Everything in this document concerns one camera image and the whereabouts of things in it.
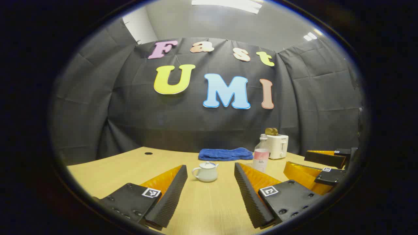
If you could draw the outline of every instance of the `teapot lid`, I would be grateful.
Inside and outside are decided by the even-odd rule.
[[[215,163],[212,162],[202,162],[199,164],[199,167],[203,168],[203,169],[212,169],[214,167],[216,167]]]

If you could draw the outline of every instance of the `orange soft pad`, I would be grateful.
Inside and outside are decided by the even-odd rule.
[[[174,177],[177,175],[177,172],[180,170],[182,165],[175,167],[169,171],[166,171],[142,184],[140,186],[161,190],[161,198],[163,198],[164,193],[168,190],[168,187],[173,182]]]
[[[315,179],[322,170],[311,168],[308,166],[299,165],[293,162],[286,162],[283,173],[288,179],[295,180],[302,184],[309,190],[324,195],[332,188],[330,185],[316,183]]]
[[[263,172],[257,171],[256,169],[246,166],[240,163],[242,170],[244,171],[245,175],[247,176],[248,180],[251,183],[252,188],[254,189],[255,193],[258,195],[258,190],[265,188],[267,186],[280,184],[281,182],[276,180],[275,178],[264,174]]]
[[[321,153],[321,154],[326,154],[326,155],[334,155],[334,151],[308,150],[308,152]]]

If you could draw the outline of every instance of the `yellow letter u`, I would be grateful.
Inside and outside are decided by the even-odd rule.
[[[172,65],[160,66],[157,68],[157,77],[155,77],[154,81],[154,89],[156,92],[164,95],[173,95],[184,91],[189,86],[191,70],[196,68],[196,66],[193,64],[180,65],[180,81],[176,85],[169,85],[168,76],[174,68],[175,67]]]

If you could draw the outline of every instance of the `foam letter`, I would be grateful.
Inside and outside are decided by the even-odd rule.
[[[242,61],[250,61],[250,57],[248,56],[248,52],[244,49],[241,48],[234,48],[232,49],[232,51],[234,52],[234,56],[235,58],[237,58],[238,60],[242,60]]]
[[[216,100],[216,94],[218,94],[224,107],[228,107],[232,96],[234,96],[234,101],[232,102],[233,108],[249,109],[251,107],[247,101],[245,85],[248,80],[246,78],[235,76],[229,87],[219,74],[205,74],[205,78],[208,80],[208,95],[207,99],[203,102],[203,106],[207,108],[219,107],[219,102]]]
[[[213,51],[215,48],[212,47],[212,43],[208,41],[203,42],[196,42],[193,44],[193,47],[190,49],[190,52],[210,52]]]
[[[164,95],[172,95],[184,91],[189,86],[191,70],[194,68],[196,66],[192,64],[180,65],[180,81],[176,85],[169,85],[168,76],[170,75],[170,71],[174,69],[174,66],[166,65],[158,67],[157,76],[154,81],[154,90]]]
[[[155,49],[153,53],[148,56],[148,59],[162,58],[164,56],[163,51],[168,53],[171,50],[171,47],[177,45],[177,41],[167,41],[167,42],[156,42]]]
[[[263,85],[263,102],[261,106],[265,109],[273,109],[274,104],[271,100],[271,86],[273,84],[266,79],[260,79],[260,83]]]
[[[263,62],[265,65],[274,66],[274,63],[269,60],[271,59],[271,56],[267,55],[267,53],[260,51],[256,54],[260,56],[261,62]]]

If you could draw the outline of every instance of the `teapot handle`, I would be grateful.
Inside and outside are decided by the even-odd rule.
[[[201,168],[200,168],[200,167],[196,167],[196,168],[194,168],[194,169],[191,171],[191,174],[192,174],[194,177],[196,177],[196,178],[199,178],[199,176],[197,176],[197,175],[193,174],[193,172],[194,172],[195,170],[199,170],[199,169],[201,169]]]

